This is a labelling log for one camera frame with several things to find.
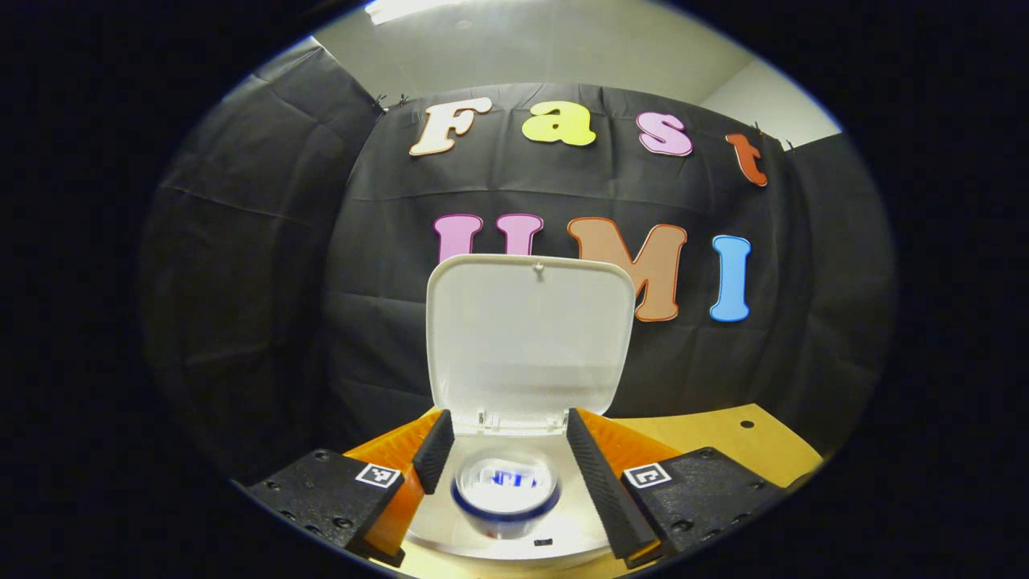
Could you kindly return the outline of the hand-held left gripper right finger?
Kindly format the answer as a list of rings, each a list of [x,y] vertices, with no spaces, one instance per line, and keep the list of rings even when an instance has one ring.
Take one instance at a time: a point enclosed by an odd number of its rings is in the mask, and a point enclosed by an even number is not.
[[[568,411],[566,438],[611,551],[627,569],[691,556],[785,497],[714,447],[674,450],[586,409]]]

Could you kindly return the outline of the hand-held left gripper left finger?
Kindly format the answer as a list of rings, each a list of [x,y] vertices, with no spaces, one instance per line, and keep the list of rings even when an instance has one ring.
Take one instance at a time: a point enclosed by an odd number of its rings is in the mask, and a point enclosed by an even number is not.
[[[245,490],[339,549],[400,567],[423,498],[437,490],[453,446],[448,410],[435,409],[352,450],[314,450]]]

